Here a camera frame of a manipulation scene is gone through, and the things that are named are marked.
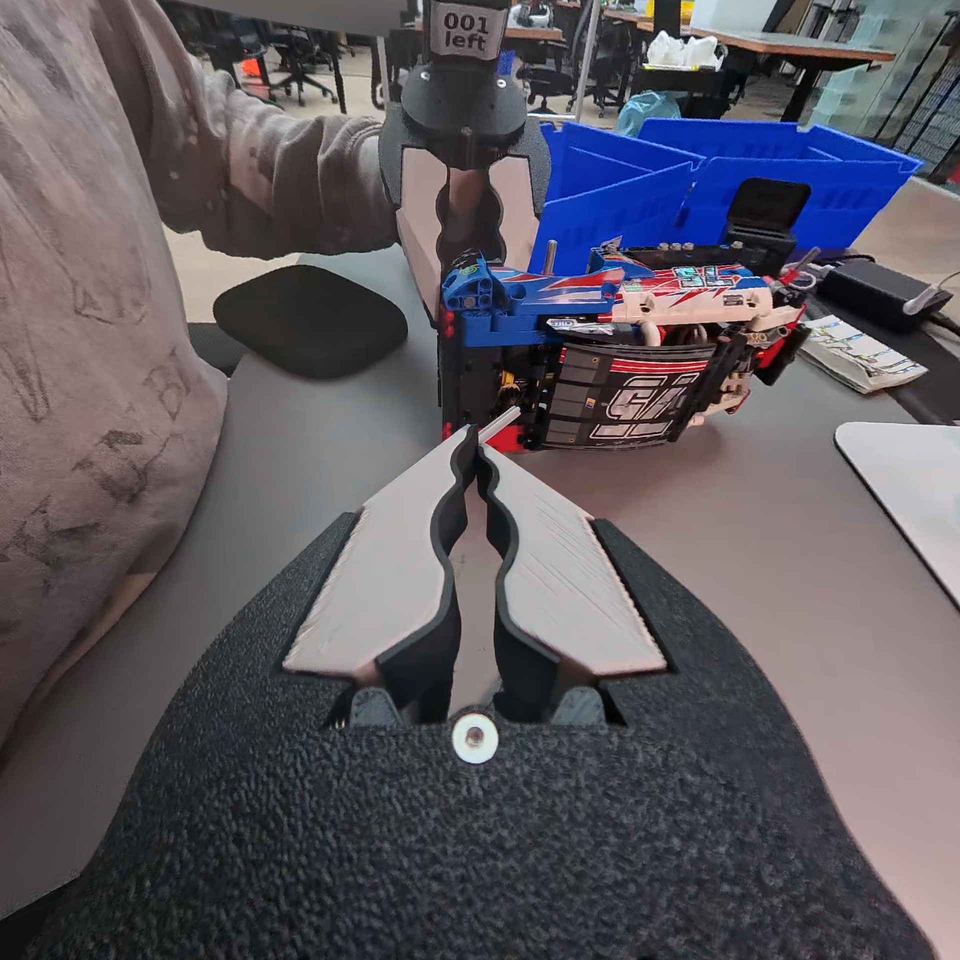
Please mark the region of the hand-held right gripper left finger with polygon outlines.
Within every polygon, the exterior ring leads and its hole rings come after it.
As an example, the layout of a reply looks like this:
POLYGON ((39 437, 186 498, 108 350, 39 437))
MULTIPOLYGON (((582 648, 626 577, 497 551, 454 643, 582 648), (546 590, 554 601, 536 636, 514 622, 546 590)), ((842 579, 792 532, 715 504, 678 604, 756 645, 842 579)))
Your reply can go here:
POLYGON ((352 682, 439 682, 459 651, 450 550, 477 431, 464 426, 368 498, 282 666, 352 682))

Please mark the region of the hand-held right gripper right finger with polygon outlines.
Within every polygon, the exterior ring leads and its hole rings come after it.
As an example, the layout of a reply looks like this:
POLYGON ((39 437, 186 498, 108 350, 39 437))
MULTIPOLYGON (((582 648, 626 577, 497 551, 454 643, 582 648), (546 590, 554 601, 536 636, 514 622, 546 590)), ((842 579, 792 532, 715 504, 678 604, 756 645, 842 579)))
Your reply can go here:
POLYGON ((502 681, 666 670, 590 514, 486 443, 477 449, 477 487, 486 539, 500 558, 494 650, 502 681))

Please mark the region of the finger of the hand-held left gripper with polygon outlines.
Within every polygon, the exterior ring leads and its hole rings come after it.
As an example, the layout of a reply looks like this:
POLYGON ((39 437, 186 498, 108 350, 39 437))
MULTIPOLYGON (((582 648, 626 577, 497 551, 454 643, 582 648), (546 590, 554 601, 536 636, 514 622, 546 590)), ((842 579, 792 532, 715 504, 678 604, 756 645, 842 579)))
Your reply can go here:
POLYGON ((429 151, 403 147, 397 230, 414 286, 431 325, 437 322, 442 286, 438 245, 444 223, 438 204, 448 188, 449 173, 449 168, 429 151))
POLYGON ((534 209, 530 166, 508 156, 486 174, 484 255, 512 269, 527 269, 540 221, 534 209))

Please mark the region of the blue building brick toy car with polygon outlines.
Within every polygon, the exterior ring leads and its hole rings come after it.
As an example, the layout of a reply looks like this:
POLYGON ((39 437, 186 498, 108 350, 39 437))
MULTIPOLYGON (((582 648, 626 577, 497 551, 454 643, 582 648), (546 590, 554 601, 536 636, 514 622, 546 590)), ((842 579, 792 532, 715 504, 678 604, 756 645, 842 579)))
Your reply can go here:
POLYGON ((513 269, 477 249, 441 282, 441 438, 523 413, 500 452, 629 451, 738 413, 806 341, 803 261, 754 275, 728 246, 607 242, 586 273, 513 269))

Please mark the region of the grey desk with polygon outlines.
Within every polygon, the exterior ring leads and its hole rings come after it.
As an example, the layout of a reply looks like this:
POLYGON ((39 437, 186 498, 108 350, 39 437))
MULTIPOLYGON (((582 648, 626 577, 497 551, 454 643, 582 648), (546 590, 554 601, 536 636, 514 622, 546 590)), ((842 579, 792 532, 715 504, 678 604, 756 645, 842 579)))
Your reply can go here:
MULTIPOLYGON (((221 630, 333 519, 439 438, 433 331, 398 247, 314 262, 394 302, 409 339, 351 379, 246 356, 174 556, 41 703, 2 770, 2 916, 83 870, 150 736, 221 630)), ((708 606, 793 715, 848 828, 958 958, 958 611, 834 445, 909 422, 803 361, 675 444, 518 462, 708 606)))

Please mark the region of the wooden top desk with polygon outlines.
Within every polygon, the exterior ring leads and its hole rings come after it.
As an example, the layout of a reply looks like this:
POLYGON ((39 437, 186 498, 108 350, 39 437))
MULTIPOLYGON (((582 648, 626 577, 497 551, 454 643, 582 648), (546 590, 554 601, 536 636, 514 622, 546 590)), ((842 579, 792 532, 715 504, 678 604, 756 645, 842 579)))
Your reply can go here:
POLYGON ((683 38, 714 37, 726 49, 720 68, 681 69, 635 67, 630 94, 666 91, 678 95, 686 118, 719 119, 743 96, 747 80, 755 73, 768 75, 779 65, 794 66, 800 79, 779 116, 784 123, 799 123, 816 81, 832 74, 866 66, 869 70, 891 64, 896 54, 871 46, 837 43, 797 34, 767 31, 724 31, 680 27, 683 38))

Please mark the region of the metal pole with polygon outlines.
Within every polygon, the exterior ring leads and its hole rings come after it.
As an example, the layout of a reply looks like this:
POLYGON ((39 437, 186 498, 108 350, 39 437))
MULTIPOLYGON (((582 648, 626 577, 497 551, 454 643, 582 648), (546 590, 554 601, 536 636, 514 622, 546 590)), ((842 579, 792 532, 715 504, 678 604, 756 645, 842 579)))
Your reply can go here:
POLYGON ((582 1, 581 20, 575 31, 571 48, 571 65, 577 68, 571 115, 573 123, 580 123, 586 97, 587 83, 594 62, 598 23, 602 14, 601 1, 582 1))

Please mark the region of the teal plastic bag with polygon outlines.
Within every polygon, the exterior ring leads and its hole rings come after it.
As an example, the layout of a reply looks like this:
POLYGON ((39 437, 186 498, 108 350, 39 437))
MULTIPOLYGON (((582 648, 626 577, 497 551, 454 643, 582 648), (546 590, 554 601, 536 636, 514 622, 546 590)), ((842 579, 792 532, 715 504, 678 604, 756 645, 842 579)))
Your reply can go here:
POLYGON ((651 119, 681 119, 676 94, 665 90, 644 90, 630 96, 617 115, 614 132, 627 138, 638 138, 642 126, 651 119))

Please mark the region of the black office chair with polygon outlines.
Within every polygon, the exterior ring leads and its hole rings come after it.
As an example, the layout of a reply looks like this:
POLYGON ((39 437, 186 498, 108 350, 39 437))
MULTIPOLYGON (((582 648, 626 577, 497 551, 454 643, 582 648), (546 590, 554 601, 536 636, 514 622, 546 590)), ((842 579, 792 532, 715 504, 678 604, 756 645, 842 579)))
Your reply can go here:
POLYGON ((263 99, 277 105, 277 90, 288 98, 295 97, 299 105, 305 103, 305 90, 318 90, 331 105, 346 111, 343 77, 337 48, 330 50, 324 35, 292 25, 275 26, 272 23, 238 14, 227 14, 226 24, 235 37, 239 63, 252 62, 255 78, 265 96, 263 99), (273 51, 279 56, 279 75, 271 79, 266 56, 273 51), (333 72, 334 88, 331 89, 312 74, 320 63, 328 63, 333 72))

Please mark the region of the white plastic bags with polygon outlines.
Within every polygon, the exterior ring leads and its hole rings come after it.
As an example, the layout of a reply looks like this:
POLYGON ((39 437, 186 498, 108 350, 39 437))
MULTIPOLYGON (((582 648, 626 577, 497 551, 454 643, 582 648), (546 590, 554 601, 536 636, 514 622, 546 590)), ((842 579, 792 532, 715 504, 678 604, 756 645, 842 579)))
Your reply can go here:
POLYGON ((645 68, 674 71, 719 71, 726 47, 713 34, 673 37, 661 30, 648 45, 645 68))

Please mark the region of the white flat pad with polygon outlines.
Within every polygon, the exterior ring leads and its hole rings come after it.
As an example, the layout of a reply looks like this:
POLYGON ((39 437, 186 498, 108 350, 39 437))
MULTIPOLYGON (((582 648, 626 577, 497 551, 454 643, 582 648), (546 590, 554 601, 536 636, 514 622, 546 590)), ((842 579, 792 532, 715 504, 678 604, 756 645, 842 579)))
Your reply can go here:
POLYGON ((834 445, 959 606, 959 427, 847 422, 834 445))

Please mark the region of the person's grey sweatshirt torso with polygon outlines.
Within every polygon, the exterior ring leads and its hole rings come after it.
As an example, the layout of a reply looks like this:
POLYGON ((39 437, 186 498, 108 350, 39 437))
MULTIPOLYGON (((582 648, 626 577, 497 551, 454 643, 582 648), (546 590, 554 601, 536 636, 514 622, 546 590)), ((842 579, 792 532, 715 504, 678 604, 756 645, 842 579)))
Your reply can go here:
POLYGON ((152 2, 2 2, 2 741, 159 572, 210 466, 162 222, 229 186, 226 80, 152 2))

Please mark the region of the folded printed leaflet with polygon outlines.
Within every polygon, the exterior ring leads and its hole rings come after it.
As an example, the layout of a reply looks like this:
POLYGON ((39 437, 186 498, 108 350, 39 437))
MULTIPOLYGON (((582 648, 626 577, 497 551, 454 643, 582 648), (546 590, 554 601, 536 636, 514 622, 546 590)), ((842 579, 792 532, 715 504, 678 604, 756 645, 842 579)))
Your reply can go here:
POLYGON ((834 315, 804 318, 803 359, 861 396, 899 388, 929 370, 834 315))

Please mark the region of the black power adapter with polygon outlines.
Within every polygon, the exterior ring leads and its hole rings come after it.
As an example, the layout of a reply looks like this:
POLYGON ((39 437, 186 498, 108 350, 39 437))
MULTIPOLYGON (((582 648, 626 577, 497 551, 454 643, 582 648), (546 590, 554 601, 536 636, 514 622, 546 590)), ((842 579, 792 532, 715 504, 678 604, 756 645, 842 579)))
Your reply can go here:
POLYGON ((925 317, 906 316, 904 303, 929 285, 858 257, 826 265, 814 294, 819 302, 838 307, 882 330, 908 334, 919 330, 948 304, 925 317))

